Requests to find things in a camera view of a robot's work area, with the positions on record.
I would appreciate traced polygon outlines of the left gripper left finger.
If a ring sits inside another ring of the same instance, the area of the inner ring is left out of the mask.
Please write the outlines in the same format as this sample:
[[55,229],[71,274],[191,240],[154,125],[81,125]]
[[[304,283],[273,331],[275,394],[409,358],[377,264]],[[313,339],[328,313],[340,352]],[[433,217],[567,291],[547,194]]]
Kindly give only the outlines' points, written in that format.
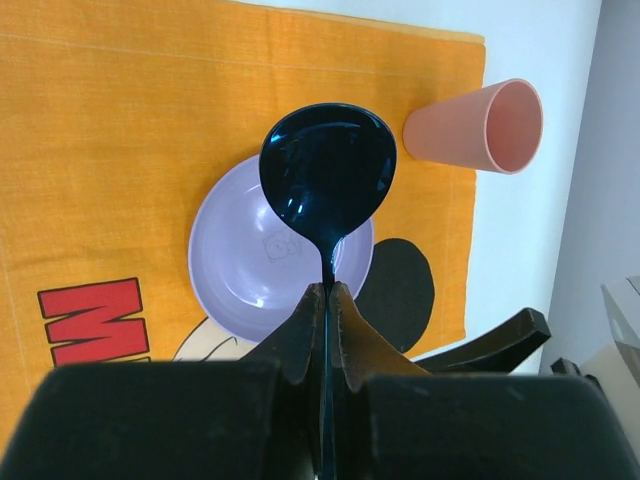
[[323,288],[235,361],[51,371],[1,462],[5,479],[316,479]]

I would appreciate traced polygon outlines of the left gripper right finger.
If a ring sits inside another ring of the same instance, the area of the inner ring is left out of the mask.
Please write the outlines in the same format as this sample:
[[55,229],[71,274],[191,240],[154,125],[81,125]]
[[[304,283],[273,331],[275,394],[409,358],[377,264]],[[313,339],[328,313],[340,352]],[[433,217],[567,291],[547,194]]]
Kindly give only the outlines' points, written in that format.
[[577,375],[432,373],[329,297],[334,472],[340,479],[634,479],[603,393]]

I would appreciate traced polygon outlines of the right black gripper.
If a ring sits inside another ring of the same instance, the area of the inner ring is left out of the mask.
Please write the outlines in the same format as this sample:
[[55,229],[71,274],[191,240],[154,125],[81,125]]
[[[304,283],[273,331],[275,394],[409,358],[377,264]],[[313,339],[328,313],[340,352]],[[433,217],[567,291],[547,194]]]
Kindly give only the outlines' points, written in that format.
[[[463,345],[415,361],[430,373],[510,373],[551,338],[544,315],[532,308],[517,314]],[[573,361],[559,358],[551,366],[553,395],[602,395],[601,384]]]

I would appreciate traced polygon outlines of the purple plastic plate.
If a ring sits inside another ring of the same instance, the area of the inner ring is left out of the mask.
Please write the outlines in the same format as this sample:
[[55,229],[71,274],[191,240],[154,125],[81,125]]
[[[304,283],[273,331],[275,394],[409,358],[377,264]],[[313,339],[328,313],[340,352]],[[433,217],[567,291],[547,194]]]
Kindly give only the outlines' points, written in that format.
[[286,320],[306,288],[322,279],[317,248],[279,219],[250,157],[210,190],[195,217],[188,270],[207,316],[259,343]]

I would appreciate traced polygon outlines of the pink plastic cup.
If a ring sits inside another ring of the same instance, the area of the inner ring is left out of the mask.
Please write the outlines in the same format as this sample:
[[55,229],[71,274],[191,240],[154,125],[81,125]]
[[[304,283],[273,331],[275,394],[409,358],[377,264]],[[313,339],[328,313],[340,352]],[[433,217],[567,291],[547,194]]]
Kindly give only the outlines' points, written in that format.
[[536,89],[510,79],[413,111],[403,144],[416,159],[512,175],[535,157],[543,122]]

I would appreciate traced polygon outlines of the blue metal spoon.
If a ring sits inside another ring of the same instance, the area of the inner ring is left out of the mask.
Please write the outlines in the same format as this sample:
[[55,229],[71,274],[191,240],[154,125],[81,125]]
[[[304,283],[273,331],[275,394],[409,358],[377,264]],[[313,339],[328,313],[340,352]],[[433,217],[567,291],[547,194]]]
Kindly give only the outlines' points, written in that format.
[[310,352],[310,435],[317,475],[357,475],[357,415],[339,350],[338,319],[329,307],[340,242],[376,212],[396,170],[389,126],[352,104],[319,103],[279,120],[260,152],[260,183],[271,209],[320,255],[321,306]]

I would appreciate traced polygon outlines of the orange cartoon mouse placemat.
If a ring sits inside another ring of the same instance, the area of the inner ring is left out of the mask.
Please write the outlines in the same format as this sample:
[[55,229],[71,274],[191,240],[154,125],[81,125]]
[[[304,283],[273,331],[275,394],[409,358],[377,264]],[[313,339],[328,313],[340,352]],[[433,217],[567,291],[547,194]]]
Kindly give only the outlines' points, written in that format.
[[1,437],[44,376],[171,358],[209,189],[316,102],[400,133],[479,87],[482,37],[231,1],[1,5]]

